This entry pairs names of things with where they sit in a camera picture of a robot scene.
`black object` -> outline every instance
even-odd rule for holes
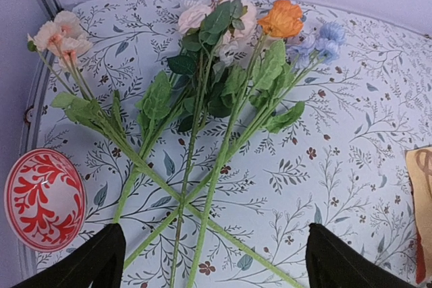
[[[126,241],[118,224],[104,227],[68,257],[13,288],[119,288]]]
[[[414,288],[363,258],[320,224],[310,224],[306,267],[310,288]]]

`bowl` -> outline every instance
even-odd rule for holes
[[[84,224],[86,194],[80,175],[68,158],[48,148],[31,150],[13,165],[4,203],[12,230],[36,251],[64,249]]]

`flower bouquet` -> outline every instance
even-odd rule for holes
[[[281,101],[310,71],[338,58],[344,30],[336,23],[329,23],[323,25],[317,35],[296,37],[302,31],[303,13],[299,5],[288,0],[276,1],[268,14],[258,21],[256,16],[257,9],[247,0],[194,3],[180,16],[178,32],[182,39],[178,55],[167,59],[169,69],[156,75],[135,105],[142,137],[139,152],[132,148],[126,136],[119,91],[113,92],[112,105],[107,109],[101,106],[86,83],[80,56],[91,48],[92,43],[79,19],[73,13],[63,11],[52,22],[43,25],[35,37],[28,38],[29,50],[40,55],[64,87],[51,106],[63,109],[70,121],[105,136],[134,164],[113,222],[119,222],[134,182],[141,173],[179,202],[179,206],[125,261],[125,267],[128,267],[177,218],[170,287],[174,287],[176,279],[185,209],[201,220],[187,287],[193,287],[198,270],[208,270],[200,268],[202,265],[199,264],[208,227],[245,252],[246,263],[256,260],[287,283],[299,287],[284,271],[212,221],[210,210],[221,170],[237,151],[247,145],[256,132],[277,133],[298,121],[304,103],[299,101],[291,107],[281,107]],[[250,57],[239,60],[236,53],[245,45],[252,45],[253,52]],[[61,71],[55,71],[48,64],[43,54],[46,50],[58,58]],[[243,123],[243,131],[239,132],[236,122],[245,115],[248,122]],[[188,193],[195,142],[210,118],[227,120],[223,142],[213,170]],[[190,133],[180,193],[146,162],[162,131],[173,122],[180,132]],[[206,186],[209,188],[205,207],[200,211],[190,202]]]

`floral tablecloth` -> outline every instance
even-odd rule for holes
[[[74,8],[94,43],[83,59],[85,76],[107,107],[112,91],[120,90],[121,116],[137,149],[134,103],[166,68],[166,58],[177,54],[178,16],[193,1],[95,0]],[[251,1],[264,15],[274,0]],[[431,143],[432,41],[371,18],[300,5],[304,34],[324,22],[345,27],[341,58],[313,71],[286,99],[287,105],[305,101],[298,123],[278,135],[258,133],[221,170],[211,216],[305,286],[311,222],[324,224],[365,258],[413,282],[416,231],[404,151]],[[244,49],[236,56],[248,53]],[[61,260],[111,221],[131,171],[119,148],[49,106],[59,91],[61,85],[50,78],[38,146],[66,154],[77,166],[88,208],[79,236],[61,252],[37,254],[37,270]],[[200,134],[190,188],[212,169],[225,127],[226,120],[212,119]],[[239,121],[237,131],[242,128]],[[170,125],[148,158],[177,191],[187,142],[188,134]],[[193,205],[202,208],[205,197],[203,192]],[[148,177],[139,179],[121,218],[126,254],[176,206]],[[186,214],[178,287],[188,276],[199,226]],[[122,287],[166,287],[174,236],[173,224],[125,271]],[[204,251],[197,287],[287,287],[210,230]]]

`blue flower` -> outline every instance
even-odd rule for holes
[[[343,45],[345,43],[345,30],[336,22],[326,23],[319,30],[319,37],[334,40],[337,45]]]
[[[290,47],[288,49],[288,54],[292,60],[297,58],[296,67],[303,69],[306,68],[311,62],[309,55],[313,50],[315,50],[315,37],[313,35],[309,35],[299,45]]]
[[[323,63],[325,64],[330,64],[332,61],[339,59],[340,47],[334,40],[319,38],[315,48],[319,51],[318,59],[324,58]]]

